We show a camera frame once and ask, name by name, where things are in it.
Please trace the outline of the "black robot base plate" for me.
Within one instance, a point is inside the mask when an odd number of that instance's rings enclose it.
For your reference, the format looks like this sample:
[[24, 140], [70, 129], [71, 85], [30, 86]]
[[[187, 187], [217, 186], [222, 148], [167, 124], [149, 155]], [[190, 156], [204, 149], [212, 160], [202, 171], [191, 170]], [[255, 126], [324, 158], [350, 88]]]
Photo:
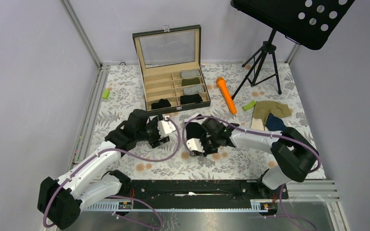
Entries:
[[247, 209], [251, 200], [288, 199], [287, 188], [270, 190], [255, 180], [131, 180], [118, 196], [132, 196], [154, 209]]

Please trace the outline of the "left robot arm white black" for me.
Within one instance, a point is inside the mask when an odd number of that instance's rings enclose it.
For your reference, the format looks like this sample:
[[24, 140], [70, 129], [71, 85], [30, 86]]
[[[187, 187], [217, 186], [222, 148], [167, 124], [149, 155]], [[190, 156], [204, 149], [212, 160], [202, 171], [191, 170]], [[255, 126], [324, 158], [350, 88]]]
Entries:
[[169, 142], [169, 134], [178, 131], [169, 116], [157, 115], [150, 118], [148, 112], [135, 109], [127, 120], [110, 131], [105, 140], [87, 158], [67, 173], [56, 179], [47, 177], [40, 184], [37, 209], [43, 214], [43, 226], [68, 228], [82, 210], [98, 201], [117, 196], [132, 200], [135, 189], [132, 179], [119, 170], [100, 175], [111, 163], [125, 155], [141, 159], [130, 151], [138, 142], [146, 141], [152, 148]]

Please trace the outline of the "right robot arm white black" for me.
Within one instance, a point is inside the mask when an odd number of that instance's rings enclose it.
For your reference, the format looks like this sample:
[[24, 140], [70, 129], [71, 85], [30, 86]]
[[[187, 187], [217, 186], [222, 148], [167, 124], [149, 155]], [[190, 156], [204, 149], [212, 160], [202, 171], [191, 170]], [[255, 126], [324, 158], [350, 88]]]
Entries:
[[229, 146], [252, 148], [273, 155], [277, 166], [266, 170], [257, 185], [257, 192], [263, 198], [271, 197], [282, 184], [304, 181], [309, 173], [321, 166], [318, 151], [294, 128], [287, 127], [282, 131], [243, 129], [213, 116], [207, 117], [201, 126], [205, 134], [199, 138], [198, 154]]

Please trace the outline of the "black underwear white trim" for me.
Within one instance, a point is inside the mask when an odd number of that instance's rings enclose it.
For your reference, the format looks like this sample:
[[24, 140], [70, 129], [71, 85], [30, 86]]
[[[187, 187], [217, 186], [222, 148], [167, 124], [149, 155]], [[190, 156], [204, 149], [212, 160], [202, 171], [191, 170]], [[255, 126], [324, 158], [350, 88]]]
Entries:
[[191, 147], [189, 147], [189, 145], [187, 144], [188, 140], [191, 140], [191, 139], [200, 140], [203, 135], [207, 134], [207, 132], [201, 125], [202, 122], [204, 121], [204, 118], [197, 118], [190, 122], [191, 119], [198, 117], [198, 116], [202, 116], [202, 114], [195, 113], [183, 119], [184, 124], [187, 123], [187, 125], [184, 126], [184, 130], [183, 130], [184, 145], [188, 148], [188, 150], [191, 150], [191, 151], [193, 149], [191, 149]]

